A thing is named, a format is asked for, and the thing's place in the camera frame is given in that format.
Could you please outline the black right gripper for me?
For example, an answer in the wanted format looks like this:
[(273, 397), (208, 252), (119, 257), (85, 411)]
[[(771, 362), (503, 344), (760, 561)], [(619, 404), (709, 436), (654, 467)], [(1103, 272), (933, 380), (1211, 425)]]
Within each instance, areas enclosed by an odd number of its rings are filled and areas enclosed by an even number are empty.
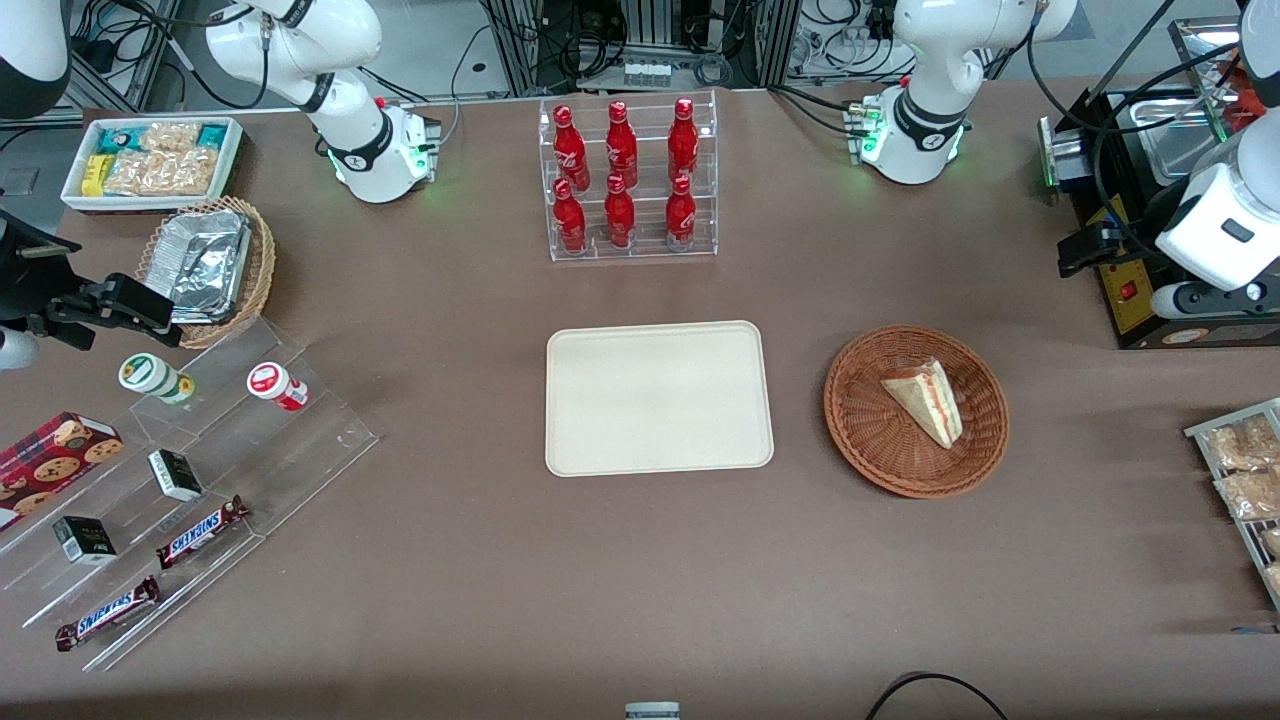
[(91, 282), (78, 277), (68, 260), (79, 245), (60, 241), (8, 211), (1, 219), (4, 329), (88, 351), (95, 332), (82, 323), (97, 313), (101, 327), (140, 332), (170, 348), (180, 346), (183, 333), (172, 322), (172, 300), (122, 273), (97, 283), (93, 299), (86, 292)]

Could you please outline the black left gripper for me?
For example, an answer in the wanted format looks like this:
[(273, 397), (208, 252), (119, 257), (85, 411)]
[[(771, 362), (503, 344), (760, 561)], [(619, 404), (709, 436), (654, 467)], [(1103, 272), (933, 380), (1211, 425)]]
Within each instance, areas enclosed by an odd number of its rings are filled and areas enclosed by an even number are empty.
[(1120, 227), (1115, 222), (1085, 225), (1059, 241), (1059, 277), (1070, 278), (1096, 266), (1139, 263), (1161, 272), (1161, 252), (1155, 247), (1158, 231), (1146, 224)]

